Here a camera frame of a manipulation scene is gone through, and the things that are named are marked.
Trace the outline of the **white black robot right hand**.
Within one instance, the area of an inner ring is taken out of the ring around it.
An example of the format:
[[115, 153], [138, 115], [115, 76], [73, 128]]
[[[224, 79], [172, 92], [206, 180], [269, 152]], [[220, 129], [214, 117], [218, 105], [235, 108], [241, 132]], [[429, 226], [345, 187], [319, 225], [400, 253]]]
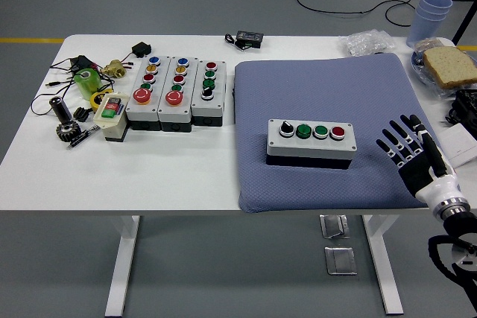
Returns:
[[401, 115], [400, 121], [391, 120], [394, 131], [384, 129], [387, 141], [377, 139], [376, 143], [397, 166], [409, 193], [434, 212], [465, 203], [454, 168], [425, 125], [416, 115]]

